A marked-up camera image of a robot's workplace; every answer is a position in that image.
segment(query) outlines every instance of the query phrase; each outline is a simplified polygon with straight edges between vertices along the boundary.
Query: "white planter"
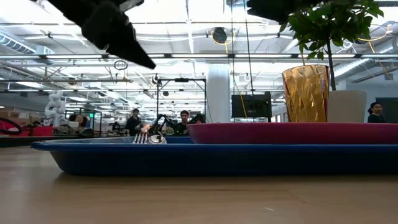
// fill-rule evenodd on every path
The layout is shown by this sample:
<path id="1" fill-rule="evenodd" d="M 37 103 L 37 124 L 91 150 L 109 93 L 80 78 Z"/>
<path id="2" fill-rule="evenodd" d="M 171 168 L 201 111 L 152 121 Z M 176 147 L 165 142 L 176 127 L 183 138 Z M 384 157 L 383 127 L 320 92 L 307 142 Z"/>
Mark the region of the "white planter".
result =
<path id="1" fill-rule="evenodd" d="M 365 91 L 338 90 L 329 92 L 328 122 L 363 123 L 365 112 Z"/>

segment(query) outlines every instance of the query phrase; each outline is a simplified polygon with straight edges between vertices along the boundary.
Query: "wooden table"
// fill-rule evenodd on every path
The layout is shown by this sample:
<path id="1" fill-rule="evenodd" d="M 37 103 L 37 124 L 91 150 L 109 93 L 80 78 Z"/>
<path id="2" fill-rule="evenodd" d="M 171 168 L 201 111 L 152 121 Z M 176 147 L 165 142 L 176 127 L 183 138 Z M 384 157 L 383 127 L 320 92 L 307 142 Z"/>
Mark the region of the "wooden table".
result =
<path id="1" fill-rule="evenodd" d="M 0 149 L 1 224 L 384 224 L 397 210 L 394 176 L 78 177 L 47 152 Z"/>

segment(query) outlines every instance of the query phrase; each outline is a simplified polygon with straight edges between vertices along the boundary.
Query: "pink tray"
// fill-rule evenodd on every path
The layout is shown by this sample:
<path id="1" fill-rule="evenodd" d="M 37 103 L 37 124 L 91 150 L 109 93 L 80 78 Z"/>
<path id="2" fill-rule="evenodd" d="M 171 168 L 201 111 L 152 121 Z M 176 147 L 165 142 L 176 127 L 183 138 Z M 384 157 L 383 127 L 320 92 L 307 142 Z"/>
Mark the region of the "pink tray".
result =
<path id="1" fill-rule="evenodd" d="M 398 144 L 398 124 L 189 124 L 196 144 Z"/>

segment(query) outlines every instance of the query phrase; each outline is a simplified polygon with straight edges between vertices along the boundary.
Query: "amber glass vase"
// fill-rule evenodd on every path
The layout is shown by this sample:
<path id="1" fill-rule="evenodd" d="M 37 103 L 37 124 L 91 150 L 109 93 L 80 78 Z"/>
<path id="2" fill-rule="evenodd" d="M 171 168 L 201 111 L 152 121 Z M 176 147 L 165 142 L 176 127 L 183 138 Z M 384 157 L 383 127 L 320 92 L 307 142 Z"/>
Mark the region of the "amber glass vase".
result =
<path id="1" fill-rule="evenodd" d="M 329 67 L 305 65 L 282 74 L 290 122 L 327 122 Z"/>

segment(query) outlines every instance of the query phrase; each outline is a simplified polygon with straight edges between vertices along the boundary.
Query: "blue tray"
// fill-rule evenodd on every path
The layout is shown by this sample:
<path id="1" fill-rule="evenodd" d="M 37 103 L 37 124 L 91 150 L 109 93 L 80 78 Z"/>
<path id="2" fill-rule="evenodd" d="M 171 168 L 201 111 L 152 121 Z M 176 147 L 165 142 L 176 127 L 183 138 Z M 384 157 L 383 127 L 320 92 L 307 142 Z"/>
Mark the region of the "blue tray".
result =
<path id="1" fill-rule="evenodd" d="M 398 174 L 398 145 L 193 144 L 187 137 L 164 145 L 134 138 L 35 142 L 74 175 L 319 175 Z"/>

